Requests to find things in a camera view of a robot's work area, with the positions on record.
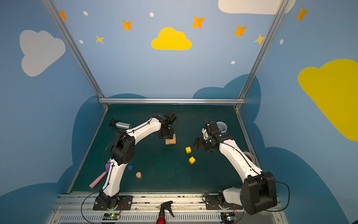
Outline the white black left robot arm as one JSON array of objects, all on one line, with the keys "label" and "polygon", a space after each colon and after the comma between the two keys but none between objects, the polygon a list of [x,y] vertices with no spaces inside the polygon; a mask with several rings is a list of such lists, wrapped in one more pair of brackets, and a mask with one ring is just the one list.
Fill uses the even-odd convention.
[{"label": "white black left robot arm", "polygon": [[110,170],[104,186],[99,191],[93,210],[116,210],[119,206],[120,183],[126,166],[135,156],[135,146],[152,133],[160,139],[171,139],[174,129],[171,127],[176,120],[173,112],[164,115],[155,114],[143,124],[128,130],[119,130],[111,144]]}]

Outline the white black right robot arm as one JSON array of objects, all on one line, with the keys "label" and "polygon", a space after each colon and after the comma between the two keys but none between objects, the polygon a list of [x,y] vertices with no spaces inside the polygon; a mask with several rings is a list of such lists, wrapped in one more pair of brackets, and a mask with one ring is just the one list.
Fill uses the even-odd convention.
[{"label": "white black right robot arm", "polygon": [[275,178],[270,172],[263,172],[240,150],[232,136],[220,133],[209,138],[196,138],[195,149],[212,151],[218,149],[232,164],[242,180],[241,189],[227,188],[219,192],[219,205],[236,204],[254,215],[277,206]]}]

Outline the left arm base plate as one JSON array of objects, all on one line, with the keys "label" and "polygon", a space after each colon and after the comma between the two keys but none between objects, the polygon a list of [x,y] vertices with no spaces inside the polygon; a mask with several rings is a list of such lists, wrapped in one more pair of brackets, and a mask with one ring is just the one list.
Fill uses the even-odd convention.
[{"label": "left arm base plate", "polygon": [[93,206],[94,211],[129,211],[133,196],[98,196]]}]

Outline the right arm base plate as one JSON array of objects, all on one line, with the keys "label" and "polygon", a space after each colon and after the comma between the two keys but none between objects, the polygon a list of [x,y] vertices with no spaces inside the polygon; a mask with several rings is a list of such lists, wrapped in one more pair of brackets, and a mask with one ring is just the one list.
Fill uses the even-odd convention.
[{"label": "right arm base plate", "polygon": [[202,200],[207,210],[243,210],[243,207],[234,203],[227,203],[219,199],[218,195],[204,194]]}]

